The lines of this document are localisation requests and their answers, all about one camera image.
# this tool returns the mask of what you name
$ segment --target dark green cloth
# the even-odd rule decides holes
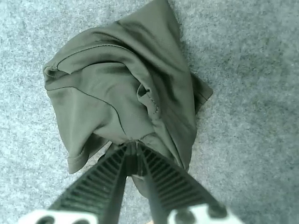
[[[190,73],[179,45],[167,0],[154,0],[109,26],[78,34],[44,65],[70,173],[108,141],[133,140],[188,169],[195,112],[212,90]]]

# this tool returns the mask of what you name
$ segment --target seam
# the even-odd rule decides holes
[[[153,102],[153,104],[155,105],[155,107],[156,107],[156,111],[154,112],[154,114],[156,114],[157,112],[158,112],[158,105],[155,103],[155,101],[148,95],[148,97],[150,98],[150,100]]]
[[[67,59],[67,58],[69,58],[69,57],[71,57],[71,56],[73,56],[75,54],[78,54],[80,52],[83,52],[83,51],[86,51],[86,50],[90,50],[90,49],[93,49],[93,48],[100,48],[100,47],[117,47],[117,48],[121,48],[123,50],[129,51],[129,52],[131,52],[131,53],[134,54],[134,52],[132,52],[132,51],[130,51],[130,50],[128,50],[128,49],[126,49],[126,48],[124,48],[122,46],[117,46],[117,45],[114,45],[114,44],[102,44],[102,45],[97,45],[97,46],[94,46],[94,47],[86,48],[86,49],[83,49],[83,50],[80,50],[80,51],[77,51],[75,53],[72,53],[72,54],[68,55],[67,57],[65,57],[64,59],[62,59],[60,62],[58,62],[56,68],[58,69],[58,66],[60,65],[60,63],[62,63],[65,59]]]
[[[68,156],[68,159],[75,160],[75,159],[81,157],[82,154],[83,154],[84,152],[85,152],[85,144],[84,144],[84,146],[82,147],[82,151],[80,152],[79,155],[77,155],[76,157],[70,157],[70,156]]]
[[[123,126],[122,126],[122,124],[121,124],[121,119],[120,119],[120,116],[119,116],[117,110],[115,109],[115,107],[114,107],[113,105],[111,105],[110,103],[106,102],[105,100],[102,100],[102,99],[100,99],[100,98],[97,98],[97,97],[95,97],[95,96],[92,96],[92,95],[90,95],[90,94],[87,94],[86,92],[83,92],[82,90],[80,90],[80,89],[78,89],[77,87],[74,87],[74,86],[64,86],[64,87],[61,87],[61,88],[57,88],[57,89],[53,89],[53,90],[47,90],[47,91],[60,90],[60,89],[64,89],[64,88],[74,88],[74,89],[78,90],[79,92],[81,92],[81,93],[83,93],[83,94],[85,94],[85,95],[87,95],[87,96],[90,96],[90,97],[92,97],[92,98],[95,98],[95,99],[97,99],[97,100],[99,100],[99,101],[102,101],[102,102],[108,104],[109,106],[111,106],[111,107],[115,110],[115,112],[116,112],[116,114],[117,114],[117,117],[118,117],[118,120],[119,120],[119,122],[120,122],[122,131],[124,132],[125,135],[127,135],[126,132],[125,132],[125,130],[123,129]]]

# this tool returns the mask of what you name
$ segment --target olive green fabric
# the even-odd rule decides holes
[[[44,65],[70,173],[108,141],[133,140],[188,169],[195,112],[212,90],[190,73],[179,45],[167,0],[154,0],[109,26],[78,34]]]

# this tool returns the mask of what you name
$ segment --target screw hole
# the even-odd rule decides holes
[[[52,216],[42,217],[37,221],[36,224],[54,224],[55,219]]]

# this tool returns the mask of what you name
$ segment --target gray carpet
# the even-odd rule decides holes
[[[0,223],[46,208],[83,172],[67,172],[42,65],[80,31],[146,2],[0,0]],[[248,224],[299,223],[298,0],[171,6],[192,71],[214,89],[198,114],[190,173]],[[129,181],[120,224],[149,220]]]

